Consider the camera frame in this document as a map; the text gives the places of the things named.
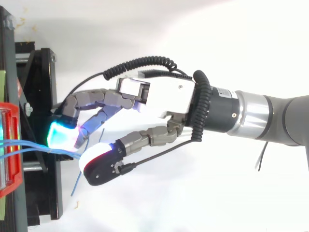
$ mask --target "black cylinder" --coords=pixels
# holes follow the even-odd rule
[[[239,101],[236,94],[227,89],[212,88],[209,112],[206,117],[204,129],[216,132],[228,132],[233,128],[239,116]],[[198,89],[194,99],[199,96]],[[196,101],[191,106],[187,126],[192,127],[192,118],[195,115]]]

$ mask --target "green light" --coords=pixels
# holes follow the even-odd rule
[[[72,151],[75,149],[78,134],[78,127],[70,129],[54,121],[49,128],[47,145],[50,148]]]

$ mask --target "coiled cable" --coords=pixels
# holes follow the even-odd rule
[[[111,78],[120,75],[124,72],[144,67],[144,66],[149,66],[149,65],[161,65],[166,67],[170,72],[172,71],[177,71],[180,73],[183,73],[182,71],[177,69],[177,64],[174,63],[173,60],[166,58],[166,57],[157,57],[157,56],[152,56],[152,57],[142,57],[142,58],[137,58],[119,65],[116,65],[106,71],[103,72],[103,76],[106,80],[110,80]]]
[[[193,74],[193,78],[195,79],[197,83],[197,89],[199,91],[199,94],[197,95],[197,107],[195,109],[195,114],[193,117],[193,130],[192,130],[192,136],[191,139],[188,141],[185,141],[181,144],[178,144],[170,149],[167,149],[163,152],[160,152],[154,156],[150,156],[146,159],[143,159],[136,163],[128,163],[122,166],[120,170],[120,174],[126,174],[130,171],[132,171],[137,166],[146,163],[148,161],[151,161],[155,158],[158,158],[162,155],[165,155],[168,152],[171,152],[179,147],[182,147],[186,144],[192,143],[192,142],[202,142],[202,136],[204,131],[204,125],[206,121],[206,117],[208,115],[210,101],[211,101],[211,86],[209,84],[209,80],[207,76],[200,70],[197,70]]]
[[[209,111],[212,90],[207,76],[201,70],[195,71],[193,78],[197,83],[199,98],[197,99],[197,107],[193,119],[191,140],[195,142],[202,142],[204,125]]]
[[[179,69],[177,69],[177,64],[174,63],[173,60],[166,58],[166,57],[158,57],[158,56],[151,56],[151,57],[142,57],[142,58],[137,58],[131,61],[127,61],[125,63],[116,65],[104,72],[99,72],[93,76],[88,77],[87,79],[83,80],[81,83],[79,83],[77,86],[75,86],[69,94],[65,97],[63,102],[59,105],[59,107],[55,110],[54,114],[59,115],[61,114],[61,111],[66,103],[66,99],[68,98],[69,95],[74,93],[80,86],[85,84],[86,82],[92,80],[93,78],[103,75],[105,80],[110,80],[111,78],[120,75],[126,71],[130,71],[136,68],[144,67],[144,66],[149,66],[149,65],[161,65],[166,67],[170,72],[179,72],[182,75],[187,74]]]

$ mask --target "metal cylinder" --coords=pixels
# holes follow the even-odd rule
[[[24,162],[24,172],[42,171],[42,167],[38,161]]]
[[[269,117],[269,105],[263,95],[236,91],[239,99],[239,117],[229,135],[258,138],[266,128]]]
[[[16,58],[16,64],[23,64],[27,62],[28,62],[28,58]]]

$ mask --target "white background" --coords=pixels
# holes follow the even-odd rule
[[[213,86],[288,98],[308,95],[307,0],[0,0],[18,23],[16,41],[57,54],[58,100],[80,81],[148,55],[172,58]],[[109,88],[102,77],[83,89]],[[90,113],[82,114],[82,120]],[[164,120],[123,111],[105,126],[112,142]],[[91,137],[91,144],[100,132]],[[64,214],[32,232],[205,232],[309,230],[309,172],[303,147],[205,132],[194,143],[99,187],[61,163]],[[140,160],[166,149],[144,148]]]

